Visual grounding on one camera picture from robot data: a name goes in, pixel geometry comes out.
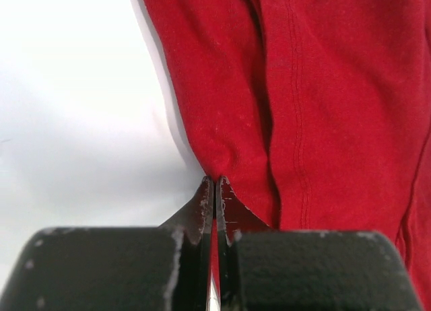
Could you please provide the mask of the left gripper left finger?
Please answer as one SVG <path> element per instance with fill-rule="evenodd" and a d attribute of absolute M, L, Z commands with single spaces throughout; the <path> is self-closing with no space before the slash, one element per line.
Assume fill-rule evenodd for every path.
<path fill-rule="evenodd" d="M 158 227 L 45 228 L 23 247 L 2 310 L 208 310 L 213 181 Z"/>

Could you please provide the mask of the dark red t-shirt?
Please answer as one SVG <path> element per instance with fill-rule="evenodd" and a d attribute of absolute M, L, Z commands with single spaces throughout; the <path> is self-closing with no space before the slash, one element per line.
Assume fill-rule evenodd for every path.
<path fill-rule="evenodd" d="M 190 146 L 281 230 L 377 230 L 430 309 L 430 0 L 144 0 Z"/>

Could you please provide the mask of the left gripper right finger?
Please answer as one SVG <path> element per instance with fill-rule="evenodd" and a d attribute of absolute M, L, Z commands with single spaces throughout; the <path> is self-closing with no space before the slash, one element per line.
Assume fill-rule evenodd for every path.
<path fill-rule="evenodd" d="M 421 310 L 393 244 L 378 232 L 271 229 L 215 186 L 222 310 Z"/>

